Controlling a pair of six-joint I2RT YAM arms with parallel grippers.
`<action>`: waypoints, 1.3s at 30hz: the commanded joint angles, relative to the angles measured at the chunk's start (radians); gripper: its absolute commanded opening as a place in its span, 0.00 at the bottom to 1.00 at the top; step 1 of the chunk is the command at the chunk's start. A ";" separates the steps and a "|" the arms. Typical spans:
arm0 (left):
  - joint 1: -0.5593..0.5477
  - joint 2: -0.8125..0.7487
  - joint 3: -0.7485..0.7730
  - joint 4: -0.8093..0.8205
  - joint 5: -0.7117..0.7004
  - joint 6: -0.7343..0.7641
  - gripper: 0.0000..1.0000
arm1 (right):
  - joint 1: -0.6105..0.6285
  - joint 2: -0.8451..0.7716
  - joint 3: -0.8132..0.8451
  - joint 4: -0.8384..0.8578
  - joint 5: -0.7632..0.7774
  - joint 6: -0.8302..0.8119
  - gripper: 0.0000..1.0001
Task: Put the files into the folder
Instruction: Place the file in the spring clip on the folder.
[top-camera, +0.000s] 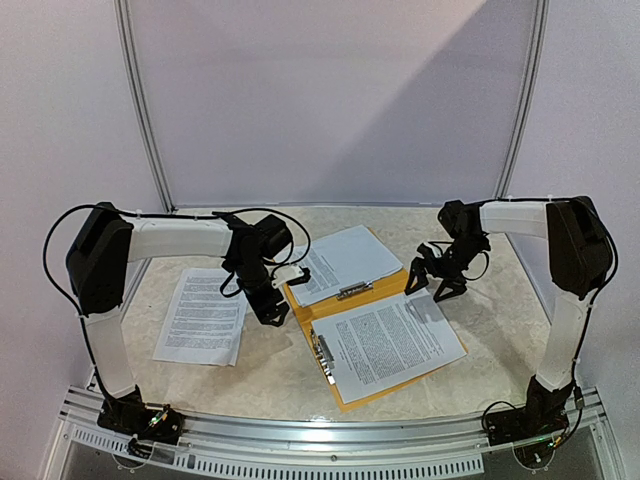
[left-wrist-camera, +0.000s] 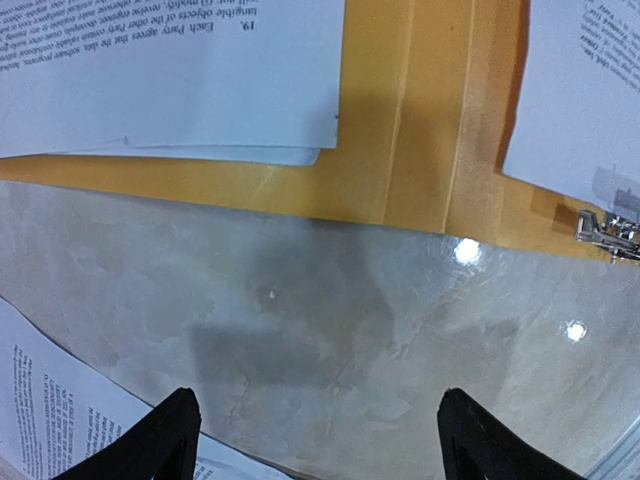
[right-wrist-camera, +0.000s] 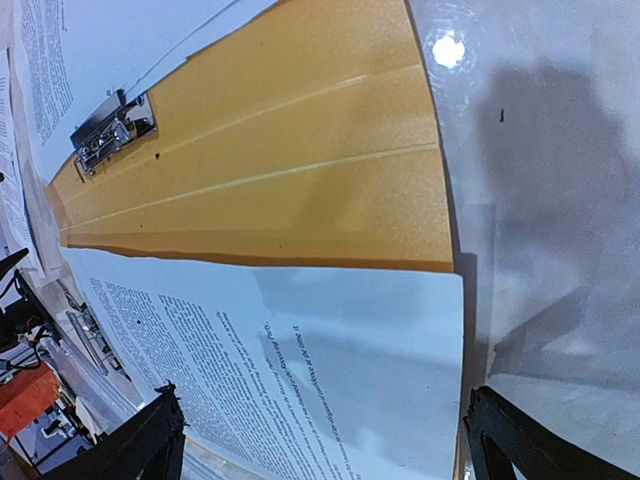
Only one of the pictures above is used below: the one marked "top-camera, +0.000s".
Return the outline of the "orange file folder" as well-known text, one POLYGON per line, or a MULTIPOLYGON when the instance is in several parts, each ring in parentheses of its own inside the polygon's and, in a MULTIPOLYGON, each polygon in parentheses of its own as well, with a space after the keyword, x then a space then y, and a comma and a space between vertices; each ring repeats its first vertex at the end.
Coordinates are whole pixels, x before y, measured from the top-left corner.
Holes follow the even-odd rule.
POLYGON ((301 264, 310 280, 284 292, 341 411, 435 370, 404 295, 408 274, 369 228, 314 241, 301 264))

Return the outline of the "stack of printed papers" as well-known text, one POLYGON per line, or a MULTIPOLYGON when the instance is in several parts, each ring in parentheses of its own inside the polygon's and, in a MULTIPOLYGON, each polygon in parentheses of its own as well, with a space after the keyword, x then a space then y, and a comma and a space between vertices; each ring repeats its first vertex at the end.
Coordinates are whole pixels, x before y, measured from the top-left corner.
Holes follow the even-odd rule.
POLYGON ((181 273, 154 350, 155 361, 212 366, 237 362, 248 302, 227 298, 223 269, 190 268, 181 273))

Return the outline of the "chrome folder spring clip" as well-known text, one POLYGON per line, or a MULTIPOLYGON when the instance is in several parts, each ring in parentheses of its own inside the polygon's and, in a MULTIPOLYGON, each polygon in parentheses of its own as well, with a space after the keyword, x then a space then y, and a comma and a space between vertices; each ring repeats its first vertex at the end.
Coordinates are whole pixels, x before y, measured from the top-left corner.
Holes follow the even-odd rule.
POLYGON ((360 293, 372 290, 373 288, 374 285, 372 282, 361 281, 356 284, 341 288, 339 293, 336 295, 336 299, 338 301, 343 301, 360 293))

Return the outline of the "printed paper sheet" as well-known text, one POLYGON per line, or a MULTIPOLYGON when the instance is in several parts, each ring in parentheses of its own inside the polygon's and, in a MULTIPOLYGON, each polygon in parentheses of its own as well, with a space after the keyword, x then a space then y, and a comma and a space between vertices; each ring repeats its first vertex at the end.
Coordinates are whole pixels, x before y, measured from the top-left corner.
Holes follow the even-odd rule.
POLYGON ((398 294, 311 322, 334 356, 345 406, 370 400, 467 354, 432 295, 398 294))
POLYGON ((307 283, 291 288, 302 307, 335 297, 344 288, 371 284, 403 268, 400 260, 364 225, 314 240, 299 265, 310 270, 307 283))

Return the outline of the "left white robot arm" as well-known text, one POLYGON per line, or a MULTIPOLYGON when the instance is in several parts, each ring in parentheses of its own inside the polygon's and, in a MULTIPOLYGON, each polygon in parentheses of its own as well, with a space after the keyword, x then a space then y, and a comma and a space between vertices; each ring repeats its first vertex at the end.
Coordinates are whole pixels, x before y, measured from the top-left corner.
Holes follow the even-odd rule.
POLYGON ((249 224, 231 213, 127 214, 109 202, 91 207, 66 257, 72 292, 80 308, 90 357, 103 395, 115 399, 111 419, 128 434, 148 426, 136 389, 121 328, 130 264, 153 258, 219 258, 263 325, 278 327, 289 306, 271 272, 277 254, 293 242, 285 221, 269 214, 249 224))

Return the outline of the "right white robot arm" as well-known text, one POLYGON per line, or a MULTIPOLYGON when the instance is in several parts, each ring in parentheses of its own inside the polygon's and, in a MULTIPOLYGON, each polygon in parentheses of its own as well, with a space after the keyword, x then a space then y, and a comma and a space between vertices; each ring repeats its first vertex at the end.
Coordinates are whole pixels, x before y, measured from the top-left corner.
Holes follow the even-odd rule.
POLYGON ((410 265, 405 293, 440 284, 437 302, 464 294, 471 262, 490 250, 492 234, 546 240, 550 277, 560 294, 543 359, 533 385, 548 393, 570 390, 597 295, 613 275, 617 254, 606 226, 588 196, 517 198, 464 203, 446 202, 438 213, 450 236, 446 249, 434 242, 419 245, 410 265))

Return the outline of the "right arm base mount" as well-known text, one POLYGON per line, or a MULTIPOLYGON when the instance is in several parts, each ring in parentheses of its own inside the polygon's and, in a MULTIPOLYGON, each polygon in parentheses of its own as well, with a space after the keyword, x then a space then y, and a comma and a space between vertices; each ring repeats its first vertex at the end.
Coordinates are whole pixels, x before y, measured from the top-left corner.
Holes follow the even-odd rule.
POLYGON ((570 426, 563 407, 536 418, 533 413, 527 412, 526 407, 515 407, 500 400, 484 410, 481 427, 492 446, 534 438, 545 441, 550 449, 557 449, 573 436, 581 422, 585 406, 581 391, 578 391, 574 406, 578 411, 578 417, 574 425, 570 426))

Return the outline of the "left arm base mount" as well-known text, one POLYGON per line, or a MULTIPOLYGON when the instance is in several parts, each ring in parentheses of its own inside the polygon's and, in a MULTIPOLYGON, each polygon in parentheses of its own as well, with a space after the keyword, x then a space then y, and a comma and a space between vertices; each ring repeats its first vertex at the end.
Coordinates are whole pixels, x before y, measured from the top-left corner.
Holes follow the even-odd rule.
POLYGON ((142 441, 177 445, 185 417, 170 405, 148 407, 136 388, 122 398, 104 400, 97 425, 142 441))

